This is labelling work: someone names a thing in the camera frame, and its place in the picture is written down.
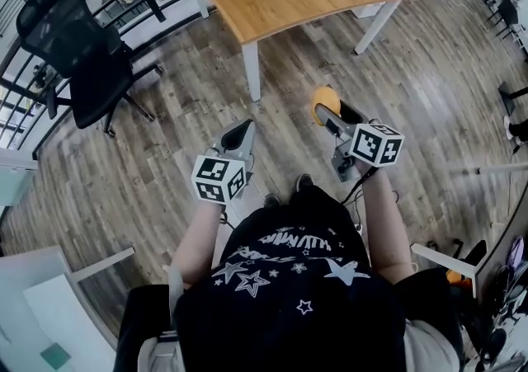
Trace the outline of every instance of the white desk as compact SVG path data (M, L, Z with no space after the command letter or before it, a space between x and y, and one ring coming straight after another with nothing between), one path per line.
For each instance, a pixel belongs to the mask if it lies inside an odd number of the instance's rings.
M24 290L40 327L72 358L76 372L111 372L117 339L93 310L78 282L134 254L132 247L80 271L71 272L60 247L49 247L64 264L64 273Z
M111 372L116 351L91 320L66 275L24 291L40 327L71 357L76 372Z

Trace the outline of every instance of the shoe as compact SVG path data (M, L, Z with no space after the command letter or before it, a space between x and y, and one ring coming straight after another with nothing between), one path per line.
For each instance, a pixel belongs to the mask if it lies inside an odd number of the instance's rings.
M513 139L513 134L512 132L510 131L510 124L512 122L510 121L510 117L508 117L507 115L504 116L504 129L506 129L506 138L508 140L512 140Z
M276 208L277 206L281 206L281 201L277 195L270 193L264 198L264 208Z
M308 186L314 186L314 180L312 179L312 176L309 174L303 174L301 177L297 179L297 183L295 184L295 190L299 191L303 187Z

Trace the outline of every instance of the star print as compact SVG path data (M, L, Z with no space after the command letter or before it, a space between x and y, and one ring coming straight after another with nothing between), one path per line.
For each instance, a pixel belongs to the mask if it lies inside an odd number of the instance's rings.
M220 271L215 272L212 276L217 275L225 275L225 284L228 284L231 278L233 278L233 275L235 275L237 272L247 271L247 268L241 267L241 265L244 262L239 262L235 264L230 264L229 262L225 262L224 268L222 268Z
M300 274L302 271L306 271L308 268L304 266L304 263L295 263L292 267L292 271L296 271L297 274Z
M313 312L314 310L312 309L312 301L308 301L308 302L305 302L304 300L301 300L300 301L300 304L299 306L297 306L297 309L300 310L300 312L303 314L303 316L308 313L308 312Z
M337 277L339 278L339 280L341 280L348 286L352 285L352 281L354 280L355 277L370 278L370 276L367 274L356 272L356 268L357 268L356 261L348 262L344 266L339 266L334 260L328 259L328 258L326 259L328 262L328 266L330 266L330 270L332 272L330 274L325 275L324 278Z
M260 270L253 272L251 275L237 274L242 282L237 286L235 291L247 290L248 293L255 299L257 297L258 288L261 285L270 284L270 281L264 280L260 277Z

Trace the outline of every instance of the chair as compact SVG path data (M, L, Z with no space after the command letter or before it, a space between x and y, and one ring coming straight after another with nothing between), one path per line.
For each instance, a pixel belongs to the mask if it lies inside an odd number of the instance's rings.
M131 48L114 27L101 28L85 0L28 0L16 19L21 47L43 59L63 78L70 78L71 99L59 98L53 88L46 95L50 118L57 105L71 106L79 129L106 115L104 132L110 128L117 103L125 99L148 121L154 117L141 108L127 91L135 81L163 66L151 64L132 73Z
M503 39L505 39L507 36L513 33L511 26L519 23L517 9L513 5L512 1L504 0L499 4L497 11L494 12L490 17L488 17L488 20L491 20L497 14L499 14L501 18L497 21L497 23L494 24L494 26L498 25L502 20L504 20L504 22L506 23L506 27L502 29L500 32L498 32L495 36L499 36L505 30L510 29L510 31L502 37Z

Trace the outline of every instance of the office floor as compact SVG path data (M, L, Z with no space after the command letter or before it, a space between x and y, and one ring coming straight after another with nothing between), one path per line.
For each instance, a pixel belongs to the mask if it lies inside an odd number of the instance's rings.
M240 48L218 13L170 35L154 53L167 76L132 92L158 119L148 124L122 105L113 140L101 125L78 130L66 119L40 151L32 188L0 226L5 253L60 244L79 269L134 245L134 257L82 284L117 332L127 290L164 282L163 265L193 213L195 156L231 120L257 122L255 176L233 221L269 191L286 197L301 172L338 198L348 192L351 184L339 184L330 168L335 142L309 113L312 91L326 84L406 135L389 175L411 242L434 238L450 250L453 237L468 246L492 241L490 223L507 221L508 199L513 209L527 175L513 173L510 194L508 174L462 170L510 161L497 87L503 80L524 87L528 66L510 39L481 27L489 12L480 0L454 1L404 1L361 56L353 49L371 19L350 12L264 40L257 104L246 91ZM523 113L528 107L517 109L518 120ZM528 160L528 149L514 160Z

